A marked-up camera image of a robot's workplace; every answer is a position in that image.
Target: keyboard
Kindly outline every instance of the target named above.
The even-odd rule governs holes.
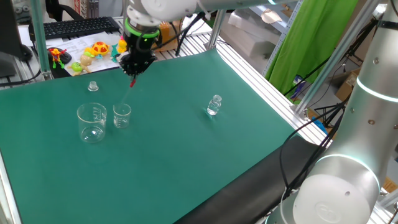
[[[45,39],[55,39],[64,37],[80,37],[100,32],[119,31],[118,23],[112,17],[99,17],[83,19],[79,21],[50,22],[44,24]],[[29,25],[29,37],[35,40],[33,25]]]

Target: green tabletop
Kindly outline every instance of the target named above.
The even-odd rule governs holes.
[[[112,105],[127,91],[131,125],[117,129]],[[222,107],[210,119],[215,94]],[[96,144],[78,134],[77,108],[90,102],[108,109]],[[156,62],[131,89],[112,70],[2,90],[0,104],[0,148],[24,224],[173,223],[293,131],[216,50]]]

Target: green backdrop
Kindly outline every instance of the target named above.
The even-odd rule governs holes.
[[[296,75],[305,77],[331,56],[358,0],[305,0],[266,79],[281,93],[292,87]],[[314,73],[313,82],[321,72]]]

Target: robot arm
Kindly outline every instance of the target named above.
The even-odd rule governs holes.
[[[123,34],[127,52],[119,57],[119,63],[133,78],[144,72],[156,60],[151,48],[158,41],[162,21],[174,21],[195,12],[291,1],[294,0],[128,0]]]
[[[283,2],[290,1],[129,0],[124,28],[128,51],[118,60],[124,72],[135,78],[156,59],[151,47],[161,21],[199,11]],[[398,6],[398,0],[391,2]],[[339,135],[300,191],[287,198],[266,224],[368,222],[398,144],[398,12],[393,9],[387,7],[374,36]]]

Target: measuring beaker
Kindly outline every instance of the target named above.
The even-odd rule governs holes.
[[[130,123],[131,107],[120,103],[113,105],[113,124],[117,128],[126,128]]]
[[[77,109],[79,134],[83,141],[94,143],[105,137],[106,108],[99,103],[87,103]]]

